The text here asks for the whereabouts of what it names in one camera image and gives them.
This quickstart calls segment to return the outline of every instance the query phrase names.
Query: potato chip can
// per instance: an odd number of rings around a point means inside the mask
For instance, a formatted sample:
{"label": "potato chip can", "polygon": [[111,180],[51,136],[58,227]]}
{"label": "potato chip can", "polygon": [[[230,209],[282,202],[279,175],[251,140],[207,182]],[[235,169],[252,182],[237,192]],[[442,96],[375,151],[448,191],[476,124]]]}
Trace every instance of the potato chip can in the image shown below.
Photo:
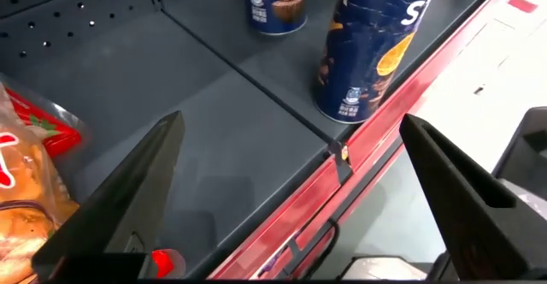
{"label": "potato chip can", "polygon": [[306,0],[245,0],[249,24],[258,32],[283,35],[306,23]]}
{"label": "potato chip can", "polygon": [[314,91],[334,121],[367,120],[403,59],[431,0],[338,0]]}

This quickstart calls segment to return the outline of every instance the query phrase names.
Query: red packaging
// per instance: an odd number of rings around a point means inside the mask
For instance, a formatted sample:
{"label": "red packaging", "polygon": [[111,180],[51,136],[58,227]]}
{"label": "red packaging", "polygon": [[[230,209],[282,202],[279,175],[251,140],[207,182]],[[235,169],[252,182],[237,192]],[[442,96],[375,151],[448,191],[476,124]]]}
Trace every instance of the red packaging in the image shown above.
{"label": "red packaging", "polygon": [[42,98],[34,92],[19,86],[0,74],[2,83],[0,105],[2,111],[18,119],[21,125],[36,134],[50,157],[58,156],[82,142],[84,123],[58,104]]}

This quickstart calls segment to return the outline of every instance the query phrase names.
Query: red shelf edge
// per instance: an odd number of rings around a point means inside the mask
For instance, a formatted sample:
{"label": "red shelf edge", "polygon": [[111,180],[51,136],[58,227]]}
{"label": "red shelf edge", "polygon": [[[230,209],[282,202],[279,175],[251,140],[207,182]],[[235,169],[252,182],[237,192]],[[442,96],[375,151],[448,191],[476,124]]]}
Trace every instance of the red shelf edge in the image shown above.
{"label": "red shelf edge", "polygon": [[208,279],[250,279],[255,276],[339,186],[334,155],[331,155]]}
{"label": "red shelf edge", "polygon": [[[387,160],[384,167],[374,176],[374,178],[370,181],[368,186],[357,196],[357,198],[351,203],[350,207],[340,217],[338,220],[338,223],[342,224],[344,223],[357,209],[359,204],[361,204],[362,200],[372,191],[374,186],[378,184],[378,181],[384,177],[385,172],[389,169],[389,167],[397,160],[397,158],[403,153],[404,147],[399,146],[397,150],[391,155],[391,157]],[[314,248],[309,252],[309,254],[304,258],[304,260],[295,268],[295,270],[288,276],[288,279],[297,280],[299,279],[308,269],[311,267],[311,264],[315,261],[317,257],[320,256],[320,254],[325,250],[328,243],[331,241],[332,237],[334,236],[334,229],[331,228],[326,232],[326,234],[317,242],[317,245],[314,246]]]}

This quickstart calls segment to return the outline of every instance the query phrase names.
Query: orange chip image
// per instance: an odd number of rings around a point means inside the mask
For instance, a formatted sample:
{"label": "orange chip image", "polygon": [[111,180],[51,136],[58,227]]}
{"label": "orange chip image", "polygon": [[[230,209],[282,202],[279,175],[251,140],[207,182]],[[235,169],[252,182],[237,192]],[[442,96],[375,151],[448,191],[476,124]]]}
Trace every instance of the orange chip image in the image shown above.
{"label": "orange chip image", "polygon": [[415,33],[409,34],[382,56],[376,66],[379,75],[385,76],[397,69],[397,66],[399,66],[399,63],[403,59],[404,52],[408,49],[414,35]]}
{"label": "orange chip image", "polygon": [[337,22],[333,21],[331,23],[331,29],[330,30],[335,30],[335,29],[344,29],[344,25],[342,25],[342,23],[337,23]]}

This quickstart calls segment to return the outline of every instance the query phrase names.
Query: can label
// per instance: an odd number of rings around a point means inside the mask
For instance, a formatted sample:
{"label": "can label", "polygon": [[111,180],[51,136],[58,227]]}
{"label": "can label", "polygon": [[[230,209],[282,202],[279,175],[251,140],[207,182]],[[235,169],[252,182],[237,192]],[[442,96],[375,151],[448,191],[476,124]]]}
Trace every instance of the can label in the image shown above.
{"label": "can label", "polygon": [[431,0],[338,0],[315,101],[335,121],[358,123],[379,107]]}
{"label": "can label", "polygon": [[248,20],[261,33],[296,31],[306,22],[306,0],[245,0]]}

